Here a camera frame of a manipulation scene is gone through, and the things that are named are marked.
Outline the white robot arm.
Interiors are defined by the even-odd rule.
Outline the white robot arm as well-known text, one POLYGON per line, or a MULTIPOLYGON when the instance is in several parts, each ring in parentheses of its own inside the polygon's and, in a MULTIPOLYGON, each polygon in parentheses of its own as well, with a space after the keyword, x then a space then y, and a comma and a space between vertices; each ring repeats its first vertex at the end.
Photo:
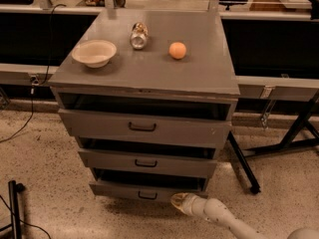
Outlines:
POLYGON ((236 239, 268 239, 264 234, 235 217, 224 203, 216 198, 203 198, 193 193, 177 193, 171 204, 187 216, 201 218, 230 231, 236 239))

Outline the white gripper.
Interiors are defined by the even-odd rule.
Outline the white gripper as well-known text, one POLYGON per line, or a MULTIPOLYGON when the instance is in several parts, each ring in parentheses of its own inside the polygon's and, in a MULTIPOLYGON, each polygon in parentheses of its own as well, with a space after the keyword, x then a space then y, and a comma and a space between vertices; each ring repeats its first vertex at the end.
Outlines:
POLYGON ((206 200, 195 194, 177 193, 170 198, 173 207, 188 216, 204 217, 206 200))

